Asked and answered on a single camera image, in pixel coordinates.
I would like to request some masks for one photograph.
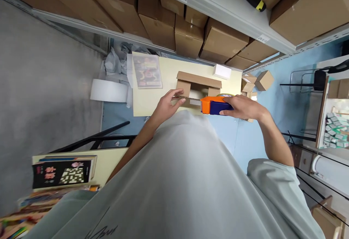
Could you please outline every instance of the light gray t-shirt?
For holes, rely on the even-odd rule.
[[[245,175],[208,120],[181,111],[99,192],[68,194],[26,238],[324,239],[298,185],[293,167],[266,159]]]

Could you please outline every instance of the yellow table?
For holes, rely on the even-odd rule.
[[[67,153],[57,153],[57,154],[44,154],[44,155],[35,155],[32,157],[32,163],[35,164],[39,162],[40,159],[46,157],[46,156],[70,156],[70,155],[96,155],[97,156],[97,162],[96,162],[96,169],[95,169],[95,175],[91,182],[88,184],[90,185],[100,185],[101,187],[105,185],[107,182],[110,174],[116,167],[117,163],[121,160],[121,158],[124,156],[125,152],[127,151],[128,147],[125,148],[112,148],[112,149],[104,149],[104,150],[89,150],[84,152],[67,152]]]
[[[222,81],[221,93],[240,94],[242,72],[232,70],[229,80],[213,76],[213,66],[201,65],[186,61],[159,57],[161,70],[162,89],[138,89],[135,67],[133,69],[133,116],[151,116],[154,112],[160,98],[170,89],[176,89],[178,71],[195,74]],[[179,108],[181,110],[190,110],[193,114],[202,114],[200,108]]]

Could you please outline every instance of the wrist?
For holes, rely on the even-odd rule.
[[[258,121],[258,123],[268,123],[269,121],[272,121],[272,115],[270,114],[270,112],[265,109],[265,111],[262,111],[258,117],[256,118],[256,120]]]
[[[151,116],[145,125],[151,129],[156,130],[163,122],[154,116]]]

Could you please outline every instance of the foam roll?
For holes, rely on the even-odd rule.
[[[107,80],[94,79],[91,100],[126,103],[127,86]]]

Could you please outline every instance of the hand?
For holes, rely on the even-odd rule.
[[[160,98],[160,101],[152,116],[150,117],[150,120],[160,126],[160,124],[173,116],[176,113],[177,109],[185,102],[185,98],[182,98],[181,100],[178,100],[176,104],[172,105],[171,101],[173,100],[173,96],[181,95],[183,93],[183,89],[172,89],[167,92],[166,95]]]
[[[229,103],[234,110],[223,110],[219,113],[221,115],[241,119],[251,118],[258,121],[265,115],[270,115],[269,111],[264,106],[243,95],[225,97],[223,100]]]

